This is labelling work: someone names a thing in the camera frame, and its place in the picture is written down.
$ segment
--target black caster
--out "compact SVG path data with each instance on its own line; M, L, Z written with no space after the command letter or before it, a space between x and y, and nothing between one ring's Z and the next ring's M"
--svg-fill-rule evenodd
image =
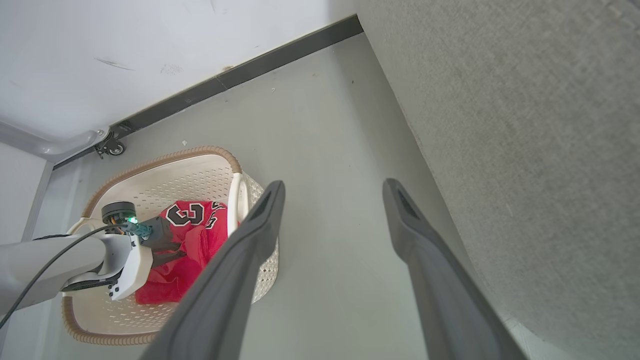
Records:
M103 154L109 154L112 156L122 155L127 149L122 142L118 141L118 138L113 131L110 131L107 137L94 146L94 148L100 156L100 159L104 159L102 157Z

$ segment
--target black baseboard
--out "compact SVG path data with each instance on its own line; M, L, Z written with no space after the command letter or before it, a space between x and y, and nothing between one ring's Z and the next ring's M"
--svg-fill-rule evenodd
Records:
M112 131L118 133L119 138L126 137L140 129L155 124L156 122L180 112L191 105L208 99L216 94L247 82L283 65L303 58L325 47L341 42L347 38L361 33L362 27L356 15L344 19L324 29L299 38L293 42L272 50L258 58L240 64L219 74L207 81L189 88L179 94L165 99L131 117L112 126ZM95 150L93 147L62 161L53 169L56 170L71 161L79 159Z

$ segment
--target gray textured panel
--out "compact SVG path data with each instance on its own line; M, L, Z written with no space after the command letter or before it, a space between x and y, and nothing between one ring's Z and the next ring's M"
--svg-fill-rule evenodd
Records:
M361 1L497 299L573 354L640 353L640 33L625 1Z

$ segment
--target brown braided rim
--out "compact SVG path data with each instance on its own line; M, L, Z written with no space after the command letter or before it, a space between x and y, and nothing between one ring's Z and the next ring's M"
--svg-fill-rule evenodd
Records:
M140 174L141 172L150 170L152 168L156 168L162 165L166 165L168 163L194 158L195 156L201 155L219 155L225 158L229 165L231 165L231 171L233 173L242 172L242 168L240 167L240 163L238 160L231 155L230 152L225 149L217 146L203 146L196 147L194 149L174 152L173 154L161 156L160 158L153 159L137 167L131 168L125 172L122 172L114 177L112 177L109 181L104 183L98 191L96 191L91 199L89 199L89 203L86 205L82 217L88 218L91 217L91 213L93 213L93 209L98 204L100 198L109 190L112 186L116 185L120 181L128 179L134 175ZM154 337L157 334L157 331L146 332L143 334L132 334L132 335L111 335L111 334L96 334L94 332L88 332L78 325L76 321L76 316L74 314L73 307L73 298L72 297L63 297L62 298L62 319L65 323L65 327L69 334L76 340L82 341L83 343L89 344L97 344L97 345L141 345L147 344L153 341Z

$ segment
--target caster wheel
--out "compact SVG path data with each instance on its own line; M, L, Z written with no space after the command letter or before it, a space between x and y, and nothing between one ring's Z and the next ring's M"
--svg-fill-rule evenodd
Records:
M108 149L107 153L109 155L113 155L113 156L122 155L122 153L126 150L126 148L124 147L124 145L121 142L117 142L116 146L117 147L115 149Z

